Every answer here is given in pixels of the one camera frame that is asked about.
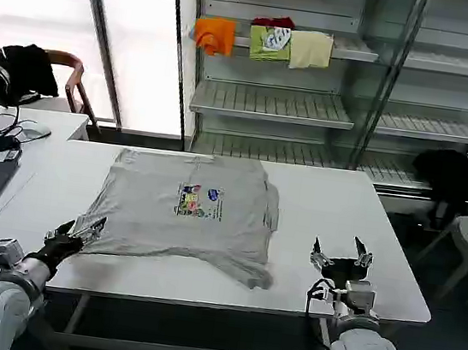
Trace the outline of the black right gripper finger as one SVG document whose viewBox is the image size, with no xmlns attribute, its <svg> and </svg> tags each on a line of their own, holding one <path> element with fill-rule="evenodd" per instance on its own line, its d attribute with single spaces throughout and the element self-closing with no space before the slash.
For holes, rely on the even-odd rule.
<svg viewBox="0 0 468 350">
<path fill-rule="evenodd" d="M 354 239 L 357 247 L 356 250 L 358 252 L 358 258 L 353 264 L 355 266 L 369 268 L 373 263 L 374 255 L 372 252 L 368 252 L 366 245 L 359 237 L 355 236 Z"/>
<path fill-rule="evenodd" d="M 319 238 L 316 237 L 312 249 L 311 249 L 311 258 L 310 261 L 313 265 L 320 265 L 320 266 L 330 266 L 334 263 L 332 258 L 328 258 L 325 254 L 323 254 L 319 242 Z"/>
</svg>

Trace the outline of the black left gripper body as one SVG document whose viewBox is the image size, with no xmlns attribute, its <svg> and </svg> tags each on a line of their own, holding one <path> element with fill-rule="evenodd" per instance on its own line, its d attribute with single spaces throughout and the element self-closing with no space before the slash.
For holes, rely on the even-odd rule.
<svg viewBox="0 0 468 350">
<path fill-rule="evenodd" d="M 56 273 L 64 259 L 82 250 L 83 241 L 79 237 L 58 234 L 45 239 L 44 246 L 35 253 L 35 258 L 44 263 L 50 273 Z"/>
</svg>

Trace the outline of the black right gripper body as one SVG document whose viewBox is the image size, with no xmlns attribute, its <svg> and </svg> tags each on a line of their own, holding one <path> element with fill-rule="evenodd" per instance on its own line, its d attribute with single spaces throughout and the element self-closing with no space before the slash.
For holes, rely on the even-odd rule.
<svg viewBox="0 0 468 350">
<path fill-rule="evenodd" d="M 335 288 L 344 289 L 347 287 L 347 281 L 361 281 L 363 275 L 363 266 L 355 264 L 354 258 L 332 258 L 332 264 L 322 267 L 321 275 L 323 278 L 332 280 Z"/>
</svg>

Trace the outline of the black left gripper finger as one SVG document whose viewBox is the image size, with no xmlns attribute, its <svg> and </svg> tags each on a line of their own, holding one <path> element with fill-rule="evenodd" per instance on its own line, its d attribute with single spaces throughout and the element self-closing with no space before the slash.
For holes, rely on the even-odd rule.
<svg viewBox="0 0 468 350">
<path fill-rule="evenodd" d="M 88 225 L 87 227 L 75 231 L 72 234 L 71 238 L 73 240 L 79 240 L 82 246 L 90 245 L 91 243 L 93 243 L 101 237 L 107 219 L 107 217 L 100 218 L 96 222 L 93 222 L 91 225 Z"/>
<path fill-rule="evenodd" d="M 58 235 L 67 235 L 69 230 L 74 226 L 75 220 L 71 220 L 69 222 L 63 223 L 59 225 L 57 228 L 50 230 L 46 233 L 44 240 L 49 241 L 51 239 L 55 239 Z"/>
</svg>

